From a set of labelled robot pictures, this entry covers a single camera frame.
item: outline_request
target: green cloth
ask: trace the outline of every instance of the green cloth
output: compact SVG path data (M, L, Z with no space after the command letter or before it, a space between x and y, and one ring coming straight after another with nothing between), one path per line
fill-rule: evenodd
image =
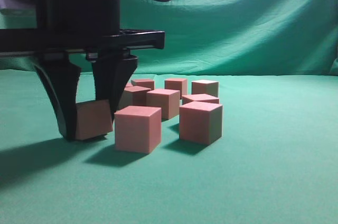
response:
M0 27L34 25L0 16ZM164 50L135 51L137 73L337 75L337 0L121 0L121 27L166 32ZM90 71L83 56L72 57ZM31 69L26 59L0 68Z
M187 78L220 82L222 138L181 142L177 116L142 155L114 150L114 132L66 142L36 74L0 71L0 223L337 222L338 77ZM92 98L83 74L77 100Z

